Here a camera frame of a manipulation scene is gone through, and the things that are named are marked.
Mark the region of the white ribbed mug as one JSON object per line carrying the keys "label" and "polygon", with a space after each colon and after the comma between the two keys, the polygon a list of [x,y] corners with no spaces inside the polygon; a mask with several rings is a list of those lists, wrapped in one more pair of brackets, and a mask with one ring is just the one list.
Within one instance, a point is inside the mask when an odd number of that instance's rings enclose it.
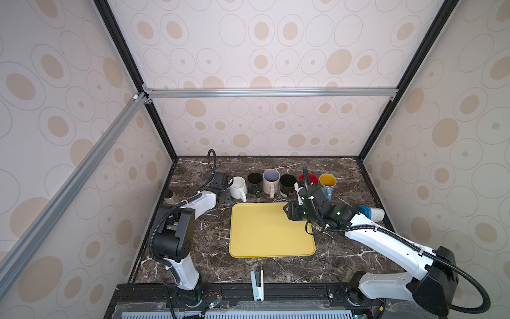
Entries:
{"label": "white ribbed mug", "polygon": [[230,186],[230,192],[231,192],[232,198],[239,199],[242,202],[246,203],[248,189],[247,189],[247,183],[246,183],[245,179],[240,176],[235,176],[232,179],[232,184]]}

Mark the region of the blue butterfly mug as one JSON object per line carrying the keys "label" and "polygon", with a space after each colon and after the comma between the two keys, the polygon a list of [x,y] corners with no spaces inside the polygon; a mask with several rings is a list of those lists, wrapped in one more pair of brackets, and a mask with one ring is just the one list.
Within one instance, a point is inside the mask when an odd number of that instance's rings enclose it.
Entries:
{"label": "blue butterfly mug", "polygon": [[321,174],[319,177],[320,186],[325,197],[331,201],[333,197],[333,190],[337,185],[335,176],[331,174]]}

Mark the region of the black mug red inside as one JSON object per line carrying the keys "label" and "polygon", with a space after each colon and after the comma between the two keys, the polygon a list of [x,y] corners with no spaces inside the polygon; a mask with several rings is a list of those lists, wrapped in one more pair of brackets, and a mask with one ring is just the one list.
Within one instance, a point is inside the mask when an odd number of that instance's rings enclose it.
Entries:
{"label": "black mug red inside", "polygon": [[252,172],[247,176],[247,190],[256,198],[260,198],[262,194],[263,176],[258,172]]}

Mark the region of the white bottom dark mug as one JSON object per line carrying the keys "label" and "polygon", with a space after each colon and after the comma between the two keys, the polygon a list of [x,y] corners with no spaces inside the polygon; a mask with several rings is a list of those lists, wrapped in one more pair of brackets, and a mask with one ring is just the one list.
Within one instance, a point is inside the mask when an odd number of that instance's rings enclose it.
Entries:
{"label": "white bottom dark mug", "polygon": [[280,176],[280,195],[283,198],[290,198],[295,192],[295,184],[297,179],[292,174],[284,174]]}

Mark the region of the pink mug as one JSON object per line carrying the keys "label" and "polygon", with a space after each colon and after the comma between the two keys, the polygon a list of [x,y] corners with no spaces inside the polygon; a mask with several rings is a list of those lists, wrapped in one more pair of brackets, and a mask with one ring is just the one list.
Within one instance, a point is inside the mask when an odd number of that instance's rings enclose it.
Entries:
{"label": "pink mug", "polygon": [[263,192],[267,194],[270,199],[274,199],[275,195],[279,192],[280,173],[273,169],[266,170],[262,177]]}

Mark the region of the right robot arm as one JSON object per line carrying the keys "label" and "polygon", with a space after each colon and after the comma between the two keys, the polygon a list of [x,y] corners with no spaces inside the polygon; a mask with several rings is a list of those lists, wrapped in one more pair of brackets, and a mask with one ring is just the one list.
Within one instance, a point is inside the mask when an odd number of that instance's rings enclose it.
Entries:
{"label": "right robot arm", "polygon": [[[362,207],[333,205],[320,187],[310,182],[307,167],[303,168],[303,175],[304,178],[296,183],[297,200],[284,206],[289,220],[305,221],[306,225],[317,225],[324,231],[357,241],[404,270],[382,275],[356,272],[344,288],[350,305],[360,307],[368,300],[378,299],[405,300],[442,318],[452,310],[481,314],[490,309],[490,295],[473,276],[457,267],[452,251],[410,241],[380,226],[370,214],[363,212]],[[479,292],[482,298],[479,306],[466,308],[453,303],[460,278]]]}

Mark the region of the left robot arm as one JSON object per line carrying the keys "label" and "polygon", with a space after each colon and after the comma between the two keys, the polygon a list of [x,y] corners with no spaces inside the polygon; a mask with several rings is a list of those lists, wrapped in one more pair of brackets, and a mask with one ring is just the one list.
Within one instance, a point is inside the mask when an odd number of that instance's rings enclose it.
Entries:
{"label": "left robot arm", "polygon": [[190,252],[195,220],[218,205],[231,203],[233,177],[216,170],[216,152],[207,153],[210,178],[189,199],[176,204],[162,202],[147,238],[147,250],[153,261],[167,267],[174,278],[170,291],[186,303],[202,301],[203,280],[195,269]]}

